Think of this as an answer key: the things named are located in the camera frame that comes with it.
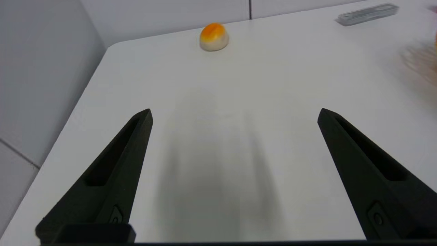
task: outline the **wall seam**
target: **wall seam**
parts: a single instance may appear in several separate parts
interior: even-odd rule
[[[40,169],[40,167],[35,164],[33,161],[31,161],[29,158],[27,158],[24,154],[22,154],[20,151],[18,151],[16,148],[14,148],[12,145],[10,145],[9,143],[7,143],[5,140],[3,140],[0,137],[0,143],[2,143],[4,146],[6,146],[8,149],[10,149],[12,152],[14,152],[15,154],[17,154],[18,156],[20,156],[21,158],[23,158],[25,161],[27,161],[31,166],[33,166],[34,168],[36,168],[37,170]]]

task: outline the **blurry object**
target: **blurry object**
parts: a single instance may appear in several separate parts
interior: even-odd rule
[[[211,23],[200,33],[200,47],[206,51],[223,49],[229,43],[229,36],[223,25]]]
[[[399,7],[394,4],[381,4],[378,6],[340,14],[336,21],[343,26],[351,26],[394,15],[398,12],[398,9]]]
[[[436,45],[422,43],[418,46],[408,46],[401,53],[402,62],[408,68],[435,86],[437,86]]]

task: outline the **gray wall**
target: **gray wall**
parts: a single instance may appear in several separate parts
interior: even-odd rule
[[[252,18],[289,14],[359,1],[362,0],[252,0]]]
[[[0,235],[104,51],[79,0],[0,1]]]

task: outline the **white table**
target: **white table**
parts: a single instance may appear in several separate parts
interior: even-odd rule
[[[397,15],[355,26],[365,1],[111,46],[1,239],[34,229],[127,120],[154,118],[130,223],[137,242],[363,239],[317,125],[343,115],[437,190],[437,14],[399,0]]]

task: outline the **toy egg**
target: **toy egg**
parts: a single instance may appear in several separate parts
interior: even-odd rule
[[[200,47],[206,51],[223,49],[229,43],[229,36],[223,25],[211,23],[200,33]]]

